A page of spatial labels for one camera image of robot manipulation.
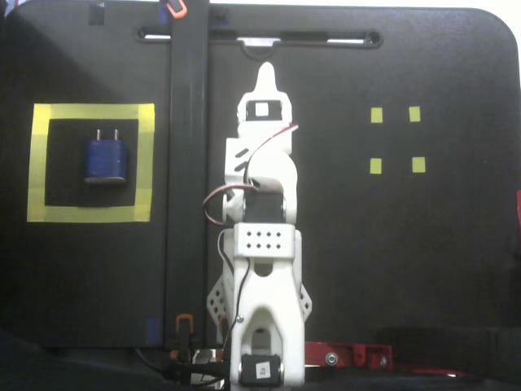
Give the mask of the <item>white fixed gripper finger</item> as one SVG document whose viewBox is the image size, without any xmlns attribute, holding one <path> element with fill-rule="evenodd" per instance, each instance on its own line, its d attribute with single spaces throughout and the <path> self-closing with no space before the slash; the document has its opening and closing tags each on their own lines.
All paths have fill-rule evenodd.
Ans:
<svg viewBox="0 0 521 391">
<path fill-rule="evenodd" d="M 264 62 L 258 71 L 256 80 L 256 90 L 259 92 L 267 91 L 270 88 L 270 62 Z"/>
</svg>

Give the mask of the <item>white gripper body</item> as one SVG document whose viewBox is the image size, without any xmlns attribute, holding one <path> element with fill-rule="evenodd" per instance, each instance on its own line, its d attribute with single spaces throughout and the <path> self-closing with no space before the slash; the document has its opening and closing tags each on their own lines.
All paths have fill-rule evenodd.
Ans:
<svg viewBox="0 0 521 391">
<path fill-rule="evenodd" d="M 293 122 L 289 96 L 283 92 L 252 91 L 240 100 L 239 137 L 254 137 L 287 128 Z"/>
</svg>

